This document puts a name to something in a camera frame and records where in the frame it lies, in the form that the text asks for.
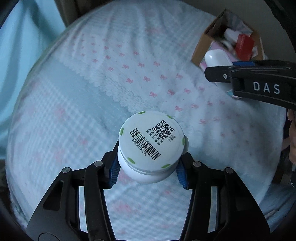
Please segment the person's right hand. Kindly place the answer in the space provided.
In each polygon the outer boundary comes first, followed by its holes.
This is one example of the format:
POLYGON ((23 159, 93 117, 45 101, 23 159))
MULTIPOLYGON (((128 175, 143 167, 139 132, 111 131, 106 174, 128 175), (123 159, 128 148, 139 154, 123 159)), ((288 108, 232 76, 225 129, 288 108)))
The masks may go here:
POLYGON ((289 160, 295 165, 296 164, 296 128, 295 128, 295 111, 287 110, 287 119, 291 121, 290 128, 288 130, 289 137, 285 138, 282 142, 281 150, 286 149, 290 146, 289 160))

